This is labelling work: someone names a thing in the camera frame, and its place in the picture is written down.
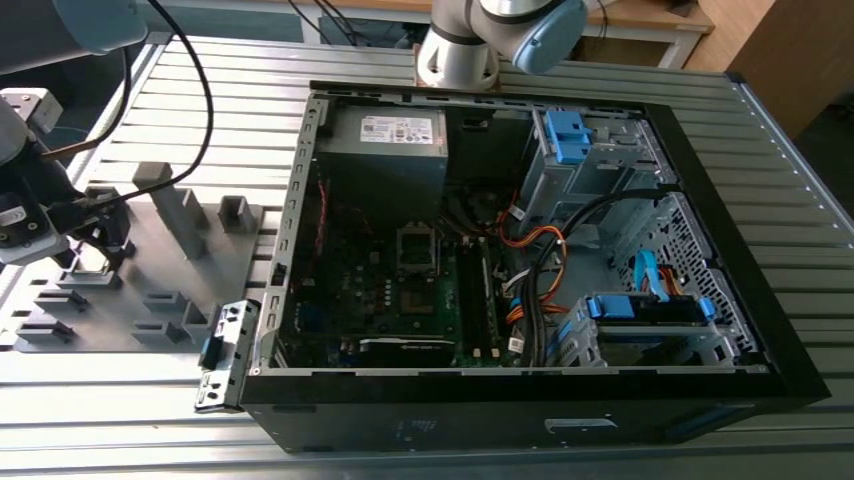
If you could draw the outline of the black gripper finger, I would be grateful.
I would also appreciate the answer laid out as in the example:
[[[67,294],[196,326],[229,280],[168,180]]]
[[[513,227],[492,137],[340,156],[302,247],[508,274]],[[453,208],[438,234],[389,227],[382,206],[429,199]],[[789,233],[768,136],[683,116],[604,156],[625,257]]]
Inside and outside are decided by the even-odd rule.
[[[86,242],[104,255],[109,263],[122,263],[134,253],[129,241],[130,214],[124,202],[94,210],[94,223]]]
[[[77,234],[66,236],[67,248],[51,256],[51,260],[61,270],[73,270],[79,260],[79,245],[82,243]]]

